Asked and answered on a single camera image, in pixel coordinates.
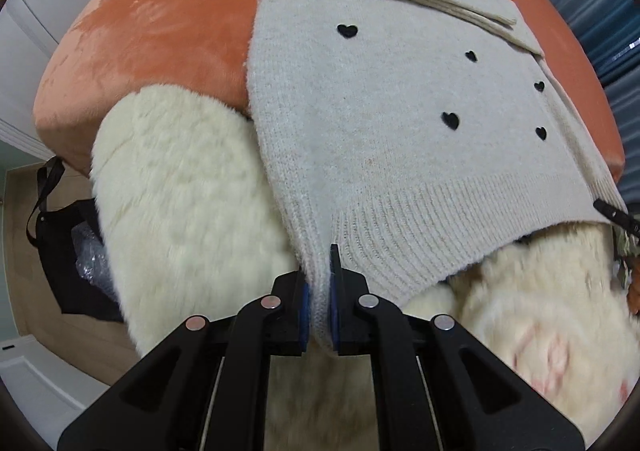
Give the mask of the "black bag on floor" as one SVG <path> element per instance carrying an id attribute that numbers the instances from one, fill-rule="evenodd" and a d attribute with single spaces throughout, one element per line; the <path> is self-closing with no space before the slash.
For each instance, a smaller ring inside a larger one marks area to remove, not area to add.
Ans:
<path id="1" fill-rule="evenodd" d="M 58 156 L 38 168 L 38 197 L 26 237 L 38 252 L 44 276 L 63 315 L 122 323 L 96 202 L 82 199 L 51 211 L 48 199 L 65 173 Z"/>

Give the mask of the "orange plush bed cover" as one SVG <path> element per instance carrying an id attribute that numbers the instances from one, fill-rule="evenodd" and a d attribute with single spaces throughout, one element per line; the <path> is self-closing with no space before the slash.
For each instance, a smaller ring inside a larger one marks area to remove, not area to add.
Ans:
<path id="1" fill-rule="evenodd" d="M 512 0 L 614 177 L 625 152 L 603 88 L 550 0 Z M 176 84 L 247 109 L 245 69 L 257 0 L 90 0 L 58 43 L 35 96 L 47 148 L 87 173 L 96 132 L 119 99 Z"/>

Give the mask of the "grey pleated curtain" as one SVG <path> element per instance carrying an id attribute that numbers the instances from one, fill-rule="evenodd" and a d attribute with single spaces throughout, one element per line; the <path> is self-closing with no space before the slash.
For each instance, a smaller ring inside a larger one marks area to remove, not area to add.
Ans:
<path id="1" fill-rule="evenodd" d="M 620 191 L 639 211 L 639 5 L 634 0 L 551 0 L 585 51 L 625 150 Z"/>

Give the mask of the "beige knit sweater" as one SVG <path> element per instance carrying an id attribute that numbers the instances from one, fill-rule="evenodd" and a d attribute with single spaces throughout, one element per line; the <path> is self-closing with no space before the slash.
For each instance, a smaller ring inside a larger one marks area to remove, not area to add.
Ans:
<path id="1" fill-rule="evenodd" d="M 623 199 L 510 0 L 260 0 L 247 89 L 329 341 L 330 249 L 397 305 Z"/>

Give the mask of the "white wardrobe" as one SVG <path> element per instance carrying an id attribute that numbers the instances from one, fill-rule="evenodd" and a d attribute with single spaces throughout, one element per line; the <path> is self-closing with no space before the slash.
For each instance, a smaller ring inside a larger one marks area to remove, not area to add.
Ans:
<path id="1" fill-rule="evenodd" d="M 1 6 L 1 141 L 47 159 L 32 118 L 44 69 L 89 0 L 4 0 Z"/>

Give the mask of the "cream fluffy blanket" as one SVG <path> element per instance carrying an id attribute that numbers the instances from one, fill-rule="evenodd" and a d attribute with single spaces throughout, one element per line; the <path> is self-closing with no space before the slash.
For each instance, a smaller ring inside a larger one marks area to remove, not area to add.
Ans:
<path id="1" fill-rule="evenodd" d="M 190 315 L 233 315 L 297 263 L 255 130 L 220 101 L 153 85 L 119 101 L 92 149 L 91 181 L 114 288 L 138 353 Z M 430 286 L 405 313 L 456 318 L 570 419 L 586 442 L 639 377 L 639 322 L 613 280 L 611 231 L 537 233 Z M 270 371 L 270 450 L 373 450 L 371 366 L 312 344 Z"/>

